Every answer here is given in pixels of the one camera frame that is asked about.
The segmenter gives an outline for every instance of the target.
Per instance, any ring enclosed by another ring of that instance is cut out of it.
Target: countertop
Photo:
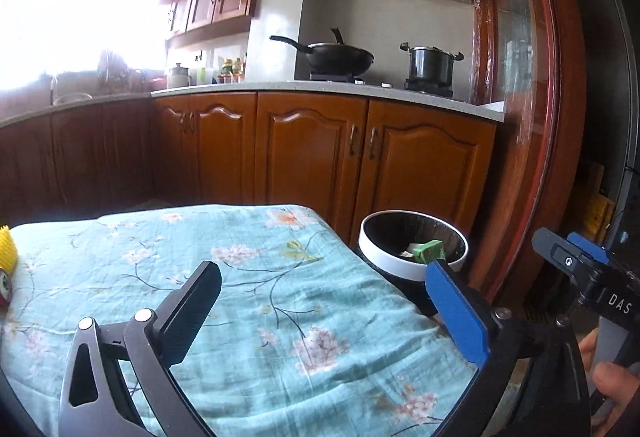
[[[353,96],[365,96],[370,98],[381,98],[406,103],[415,103],[436,107],[438,109],[452,110],[470,116],[477,116],[485,120],[503,123],[504,113],[498,104],[488,106],[476,106],[465,102],[433,96],[431,94],[420,94],[393,88],[375,87],[371,85],[355,85],[350,83],[337,82],[312,82],[312,81],[288,81],[288,82],[242,82],[218,85],[200,85],[193,87],[183,87],[178,89],[168,89],[151,93],[137,94],[116,94],[113,96],[96,97],[92,100],[68,103],[63,105],[53,105],[40,110],[34,110],[0,120],[0,128],[9,125],[50,114],[61,110],[75,109],[87,105],[95,105],[108,102],[119,102],[126,100],[143,100],[151,98],[164,98],[168,96],[182,96],[185,94],[202,94],[212,92],[248,92],[248,91],[302,91],[302,92],[325,92],[334,94],[351,94]]]

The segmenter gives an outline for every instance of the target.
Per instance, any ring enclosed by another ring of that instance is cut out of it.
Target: metal screw
[[[495,310],[495,317],[498,320],[508,320],[509,318],[511,318],[511,311],[506,307],[498,307]]]
[[[94,324],[94,319],[87,316],[86,318],[82,318],[81,321],[78,322],[78,328],[83,331],[87,330],[91,325]]]
[[[140,309],[138,312],[136,312],[136,315],[134,316],[134,318],[136,319],[136,322],[146,322],[149,318],[151,318],[151,316],[153,316],[153,311],[151,311],[151,309]]]
[[[561,314],[556,318],[556,325],[558,327],[569,327],[569,325],[571,325],[571,320],[567,318],[567,316]]]

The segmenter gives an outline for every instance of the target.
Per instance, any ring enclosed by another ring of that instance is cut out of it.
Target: blue gripper pad
[[[460,352],[482,368],[489,357],[495,327],[489,304],[462,283],[444,260],[427,265],[424,283]]]
[[[604,248],[599,247],[599,245],[591,242],[591,240],[585,239],[575,231],[569,233],[566,240],[571,242],[573,245],[577,245],[585,253],[590,254],[591,257],[593,257],[594,260],[599,261],[599,263],[609,263],[609,257],[607,257],[607,252]]]

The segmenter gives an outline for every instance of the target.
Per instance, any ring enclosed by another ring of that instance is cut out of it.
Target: cabinet handle
[[[369,159],[375,159],[376,156],[373,153],[373,143],[376,140],[376,134],[378,133],[378,129],[373,127],[371,129],[371,138],[369,139]]]
[[[349,157],[355,156],[355,152],[353,151],[353,140],[356,136],[356,132],[358,131],[358,127],[355,125],[351,126],[351,135],[349,136]]]

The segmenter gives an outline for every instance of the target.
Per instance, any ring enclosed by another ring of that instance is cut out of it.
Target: human hand
[[[584,369],[589,372],[593,365],[593,356],[598,340],[598,330],[592,331],[580,342],[580,355]],[[591,373],[591,380],[604,396],[615,403],[607,418],[594,429],[593,437],[604,437],[624,412],[631,399],[640,388],[640,378],[623,367],[607,361],[601,361]]]

